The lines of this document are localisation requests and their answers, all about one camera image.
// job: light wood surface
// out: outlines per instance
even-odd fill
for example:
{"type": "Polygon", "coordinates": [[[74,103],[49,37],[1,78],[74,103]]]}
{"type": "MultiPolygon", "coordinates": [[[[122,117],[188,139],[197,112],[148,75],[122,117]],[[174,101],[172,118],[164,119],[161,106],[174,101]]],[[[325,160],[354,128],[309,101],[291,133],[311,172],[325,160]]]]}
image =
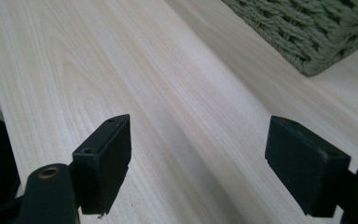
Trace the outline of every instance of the light wood surface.
{"type": "Polygon", "coordinates": [[[358,51],[305,78],[219,0],[2,0],[0,102],[23,184],[131,114],[125,183],[82,223],[338,223],[305,217],[269,168],[272,114],[358,169],[358,51]]]}

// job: wood grain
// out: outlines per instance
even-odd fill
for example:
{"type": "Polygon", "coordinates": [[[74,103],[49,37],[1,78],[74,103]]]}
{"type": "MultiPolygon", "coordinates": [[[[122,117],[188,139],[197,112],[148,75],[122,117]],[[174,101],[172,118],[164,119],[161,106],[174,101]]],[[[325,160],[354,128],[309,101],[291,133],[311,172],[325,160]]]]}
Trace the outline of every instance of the wood grain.
{"type": "Polygon", "coordinates": [[[358,51],[305,78],[218,0],[2,0],[0,103],[23,184],[131,114],[130,170],[100,223],[338,223],[305,217],[269,168],[272,114],[358,168],[358,51]]]}

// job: woven basket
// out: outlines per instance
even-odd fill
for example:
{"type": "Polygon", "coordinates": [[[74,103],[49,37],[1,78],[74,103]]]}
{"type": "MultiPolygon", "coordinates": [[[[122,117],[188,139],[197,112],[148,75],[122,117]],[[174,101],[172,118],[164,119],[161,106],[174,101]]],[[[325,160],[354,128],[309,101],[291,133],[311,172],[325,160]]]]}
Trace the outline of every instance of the woven basket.
{"type": "Polygon", "coordinates": [[[222,0],[310,77],[358,49],[358,0],[222,0]]]}

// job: screw hole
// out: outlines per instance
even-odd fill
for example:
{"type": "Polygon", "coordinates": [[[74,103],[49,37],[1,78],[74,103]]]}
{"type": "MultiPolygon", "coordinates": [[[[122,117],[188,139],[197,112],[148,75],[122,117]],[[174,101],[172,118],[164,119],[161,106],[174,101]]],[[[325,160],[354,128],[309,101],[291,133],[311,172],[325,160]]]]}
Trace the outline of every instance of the screw hole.
{"type": "Polygon", "coordinates": [[[295,122],[294,120],[287,120],[287,123],[292,125],[292,126],[296,126],[298,123],[295,122]]]}
{"type": "Polygon", "coordinates": [[[39,172],[38,176],[41,179],[48,179],[55,176],[60,171],[60,168],[57,166],[52,166],[44,169],[43,171],[39,172]]]}
{"type": "Polygon", "coordinates": [[[90,153],[92,153],[92,148],[89,148],[89,147],[84,148],[83,150],[81,150],[81,152],[90,154],[90,153]]]}

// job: wicker basket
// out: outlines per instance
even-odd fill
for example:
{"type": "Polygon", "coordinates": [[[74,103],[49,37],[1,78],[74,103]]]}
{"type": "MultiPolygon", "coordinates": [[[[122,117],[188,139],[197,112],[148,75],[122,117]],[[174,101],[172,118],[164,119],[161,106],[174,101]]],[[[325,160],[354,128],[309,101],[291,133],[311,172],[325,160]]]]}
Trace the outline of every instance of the wicker basket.
{"type": "Polygon", "coordinates": [[[358,0],[223,0],[306,76],[358,49],[358,0]]]}

